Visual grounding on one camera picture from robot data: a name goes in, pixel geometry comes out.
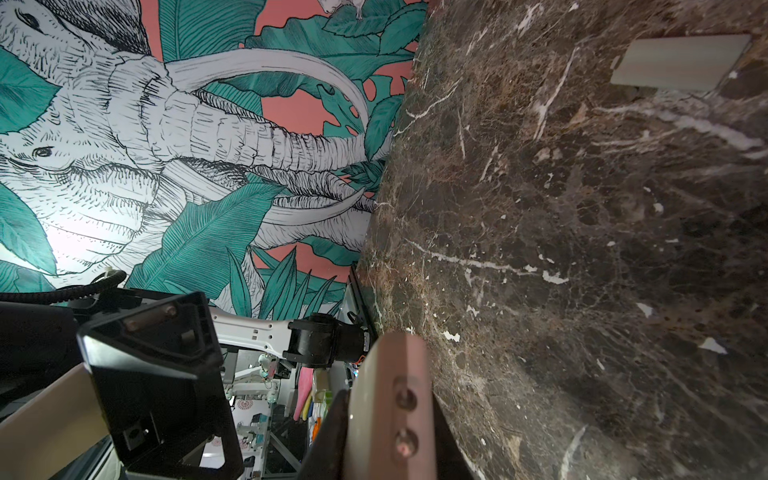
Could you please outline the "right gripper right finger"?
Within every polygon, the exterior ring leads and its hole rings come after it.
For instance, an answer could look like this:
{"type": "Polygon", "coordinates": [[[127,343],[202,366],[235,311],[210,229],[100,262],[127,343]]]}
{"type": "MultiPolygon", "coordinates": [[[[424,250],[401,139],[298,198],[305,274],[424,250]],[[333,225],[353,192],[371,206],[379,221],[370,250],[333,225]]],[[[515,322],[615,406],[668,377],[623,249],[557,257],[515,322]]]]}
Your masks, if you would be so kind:
{"type": "Polygon", "coordinates": [[[457,445],[435,394],[432,395],[432,400],[437,479],[473,480],[474,477],[457,445]]]}

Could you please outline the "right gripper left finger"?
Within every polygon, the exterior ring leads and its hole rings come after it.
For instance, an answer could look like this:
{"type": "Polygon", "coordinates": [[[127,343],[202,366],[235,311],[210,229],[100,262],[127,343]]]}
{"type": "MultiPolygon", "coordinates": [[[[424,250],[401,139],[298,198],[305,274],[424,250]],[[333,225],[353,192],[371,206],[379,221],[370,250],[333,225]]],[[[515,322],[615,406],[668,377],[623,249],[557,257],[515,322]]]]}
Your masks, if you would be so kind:
{"type": "Polygon", "coordinates": [[[342,390],[334,398],[315,442],[301,463],[298,480],[339,480],[349,422],[350,391],[342,390]]]}

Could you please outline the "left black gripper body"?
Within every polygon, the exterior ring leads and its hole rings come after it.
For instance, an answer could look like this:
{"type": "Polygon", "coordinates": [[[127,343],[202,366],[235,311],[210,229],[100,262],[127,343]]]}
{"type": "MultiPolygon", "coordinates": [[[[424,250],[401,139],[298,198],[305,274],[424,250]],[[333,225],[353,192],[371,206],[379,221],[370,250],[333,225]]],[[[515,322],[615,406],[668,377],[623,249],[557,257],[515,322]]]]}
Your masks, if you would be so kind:
{"type": "Polygon", "coordinates": [[[77,343],[130,479],[237,479],[244,460],[202,292],[107,291],[77,343]]]}

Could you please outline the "white AC remote control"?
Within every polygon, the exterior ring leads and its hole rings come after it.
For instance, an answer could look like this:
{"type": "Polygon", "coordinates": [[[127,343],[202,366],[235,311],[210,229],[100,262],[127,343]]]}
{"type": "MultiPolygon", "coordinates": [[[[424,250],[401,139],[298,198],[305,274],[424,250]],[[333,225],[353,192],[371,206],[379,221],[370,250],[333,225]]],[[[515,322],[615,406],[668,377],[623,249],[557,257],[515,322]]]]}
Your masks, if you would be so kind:
{"type": "Polygon", "coordinates": [[[343,479],[435,479],[436,441],[426,343],[381,336],[351,390],[343,479]]]}

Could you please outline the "remote battery cover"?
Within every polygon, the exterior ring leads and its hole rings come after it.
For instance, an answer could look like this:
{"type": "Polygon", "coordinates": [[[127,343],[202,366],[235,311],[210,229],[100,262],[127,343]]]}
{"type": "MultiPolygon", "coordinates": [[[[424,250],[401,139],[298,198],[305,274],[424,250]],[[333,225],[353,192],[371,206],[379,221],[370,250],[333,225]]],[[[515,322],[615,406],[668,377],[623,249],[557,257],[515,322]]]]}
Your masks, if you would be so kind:
{"type": "Polygon", "coordinates": [[[747,50],[748,34],[637,39],[610,82],[614,85],[707,92],[747,50]]]}

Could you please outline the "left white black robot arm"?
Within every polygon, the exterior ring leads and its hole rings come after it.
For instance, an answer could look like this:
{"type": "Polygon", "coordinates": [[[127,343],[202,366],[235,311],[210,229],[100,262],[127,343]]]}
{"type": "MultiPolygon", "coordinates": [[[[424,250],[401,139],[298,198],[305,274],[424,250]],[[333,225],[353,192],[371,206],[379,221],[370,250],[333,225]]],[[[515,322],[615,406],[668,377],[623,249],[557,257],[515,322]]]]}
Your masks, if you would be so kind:
{"type": "Polygon", "coordinates": [[[104,437],[130,479],[235,479],[245,469],[225,394],[224,349],[293,366],[361,361],[376,340],[365,315],[300,309],[259,320],[202,292],[89,284],[1,296],[1,398],[32,400],[1,424],[1,475],[47,479],[104,437]]]}

